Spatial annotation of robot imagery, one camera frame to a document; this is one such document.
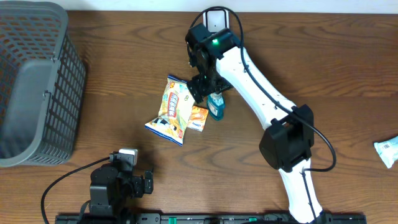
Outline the yellow snack bag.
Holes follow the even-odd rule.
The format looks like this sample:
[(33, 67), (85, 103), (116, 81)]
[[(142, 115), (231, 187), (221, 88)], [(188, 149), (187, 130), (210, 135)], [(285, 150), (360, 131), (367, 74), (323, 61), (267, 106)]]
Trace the yellow snack bag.
[(187, 82), (169, 75), (162, 95), (158, 117), (146, 123), (145, 128), (182, 146), (194, 102)]

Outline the small orange candy box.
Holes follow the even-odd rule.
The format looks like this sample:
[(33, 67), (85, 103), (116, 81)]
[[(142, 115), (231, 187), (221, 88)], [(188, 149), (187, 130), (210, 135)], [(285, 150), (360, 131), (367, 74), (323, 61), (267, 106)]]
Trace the small orange candy box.
[(208, 116), (208, 109), (198, 106), (192, 107), (192, 113), (187, 123), (187, 127), (202, 132)]

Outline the teal mouthwash bottle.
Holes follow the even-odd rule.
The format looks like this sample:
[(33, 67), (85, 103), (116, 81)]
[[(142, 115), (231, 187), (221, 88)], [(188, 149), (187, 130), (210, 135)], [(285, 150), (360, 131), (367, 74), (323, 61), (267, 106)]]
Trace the teal mouthwash bottle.
[(225, 103), (222, 93), (211, 93), (208, 95), (206, 104), (213, 119), (217, 121), (223, 119)]

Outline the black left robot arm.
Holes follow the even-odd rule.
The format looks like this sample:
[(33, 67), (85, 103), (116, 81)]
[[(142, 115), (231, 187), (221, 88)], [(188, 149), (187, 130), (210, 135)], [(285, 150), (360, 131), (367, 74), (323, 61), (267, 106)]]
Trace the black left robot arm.
[(109, 155), (109, 163), (91, 175), (90, 200), (82, 205), (78, 223), (135, 223), (136, 219), (125, 207), (129, 198), (141, 198), (154, 190), (153, 172), (135, 176), (138, 150), (120, 149)]

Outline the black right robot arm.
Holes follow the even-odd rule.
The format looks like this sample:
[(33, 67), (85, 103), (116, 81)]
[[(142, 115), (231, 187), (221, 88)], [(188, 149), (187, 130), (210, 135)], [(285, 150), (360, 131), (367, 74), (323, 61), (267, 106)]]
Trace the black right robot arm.
[(190, 65), (199, 72), (187, 83), (195, 101), (201, 103), (212, 93), (235, 88), (264, 129), (259, 150), (282, 177), (290, 214), (299, 223), (319, 221), (322, 206), (310, 175), (311, 148), (319, 133), (313, 125), (313, 111), (283, 96), (228, 28), (212, 34), (199, 24), (188, 30), (185, 40)]

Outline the pale green wipes pack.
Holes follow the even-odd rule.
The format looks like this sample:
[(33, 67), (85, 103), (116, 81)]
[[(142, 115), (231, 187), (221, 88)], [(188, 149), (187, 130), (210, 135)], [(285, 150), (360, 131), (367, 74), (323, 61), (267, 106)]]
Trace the pale green wipes pack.
[(397, 160), (397, 137), (383, 142), (375, 142), (374, 148), (386, 167), (390, 169)]

